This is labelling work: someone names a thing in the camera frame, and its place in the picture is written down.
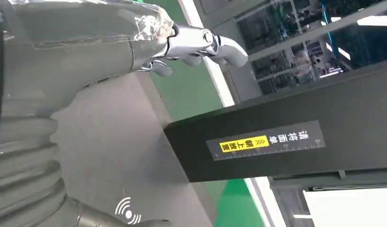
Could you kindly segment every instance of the ceiling light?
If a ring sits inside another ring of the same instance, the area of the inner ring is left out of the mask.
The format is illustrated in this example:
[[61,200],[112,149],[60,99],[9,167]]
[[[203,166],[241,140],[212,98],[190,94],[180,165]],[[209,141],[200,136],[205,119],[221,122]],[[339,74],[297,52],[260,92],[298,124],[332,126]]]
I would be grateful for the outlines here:
[[328,50],[330,50],[331,52],[333,52],[333,49],[331,48],[331,46],[330,46],[328,43],[326,43],[326,48],[327,48]]
[[387,16],[369,16],[357,20],[361,26],[387,26]]
[[337,20],[341,20],[341,17],[332,17],[331,20],[332,22],[336,22]]
[[340,73],[339,71],[335,71],[335,72],[328,73],[326,75],[322,75],[319,78],[325,78],[325,77],[329,77],[329,76],[332,76],[332,75],[335,75],[335,74],[339,74],[339,73]]
[[348,60],[351,60],[351,56],[349,53],[347,53],[346,51],[344,51],[343,49],[341,49],[340,47],[338,48],[338,52],[340,54],[342,54],[344,57],[346,57]]
[[311,215],[307,215],[307,214],[294,214],[294,218],[297,218],[297,219],[312,219],[312,216]]

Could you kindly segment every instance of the black column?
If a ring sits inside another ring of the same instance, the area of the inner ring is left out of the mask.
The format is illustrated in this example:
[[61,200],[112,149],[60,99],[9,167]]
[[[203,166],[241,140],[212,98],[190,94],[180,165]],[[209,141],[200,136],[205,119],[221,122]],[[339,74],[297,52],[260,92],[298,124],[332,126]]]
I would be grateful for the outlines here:
[[[304,122],[318,123],[322,146],[237,150],[222,160],[212,154],[223,144],[209,146],[264,135],[270,148],[274,131],[288,135]],[[165,133],[191,182],[387,168],[387,61],[174,122]]]

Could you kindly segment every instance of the metal frame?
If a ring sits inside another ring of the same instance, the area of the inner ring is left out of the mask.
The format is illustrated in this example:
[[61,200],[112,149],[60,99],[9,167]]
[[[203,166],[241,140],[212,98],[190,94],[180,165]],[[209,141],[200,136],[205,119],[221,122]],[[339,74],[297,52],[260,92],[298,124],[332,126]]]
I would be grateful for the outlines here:
[[368,171],[343,171],[305,175],[270,180],[276,200],[288,227],[314,227],[312,219],[295,219],[293,214],[309,215],[303,191],[316,188],[345,190],[362,188],[387,188],[387,169]]

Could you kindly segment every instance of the metallic robot hand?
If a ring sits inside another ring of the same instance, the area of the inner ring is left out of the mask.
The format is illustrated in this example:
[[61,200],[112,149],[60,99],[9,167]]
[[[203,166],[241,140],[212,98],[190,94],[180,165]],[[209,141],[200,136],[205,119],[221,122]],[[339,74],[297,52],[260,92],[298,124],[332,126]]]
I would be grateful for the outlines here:
[[244,49],[232,39],[213,34],[209,29],[192,26],[173,26],[173,35],[166,47],[143,65],[138,71],[154,71],[160,76],[170,76],[172,69],[163,61],[182,60],[187,65],[197,66],[203,57],[216,63],[226,61],[234,67],[243,67],[248,61]]

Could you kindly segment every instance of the transparent plastic film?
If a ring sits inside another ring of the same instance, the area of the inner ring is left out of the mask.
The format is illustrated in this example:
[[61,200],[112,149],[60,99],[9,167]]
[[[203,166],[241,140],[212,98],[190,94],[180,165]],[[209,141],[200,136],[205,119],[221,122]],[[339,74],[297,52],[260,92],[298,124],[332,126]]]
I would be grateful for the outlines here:
[[6,45],[37,49],[125,41],[164,42],[174,22],[131,0],[0,0]]

